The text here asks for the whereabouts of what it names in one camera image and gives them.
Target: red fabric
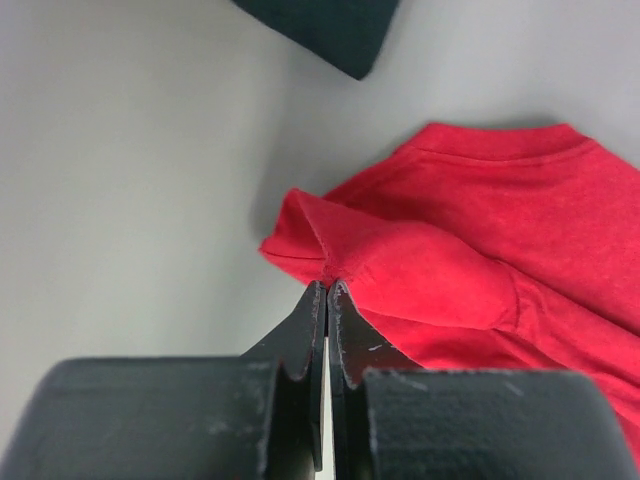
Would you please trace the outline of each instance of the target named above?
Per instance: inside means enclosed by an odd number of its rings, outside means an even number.
[[[323,198],[292,190],[261,252],[344,279],[427,368],[569,368],[640,463],[640,172],[568,125],[430,125]]]

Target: gray surface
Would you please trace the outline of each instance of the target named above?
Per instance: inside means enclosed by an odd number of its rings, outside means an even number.
[[[302,292],[254,253],[284,192],[427,121],[569,121],[640,164],[639,22],[632,0],[406,0],[359,83],[225,0],[4,0],[0,445],[61,358],[258,340]]]

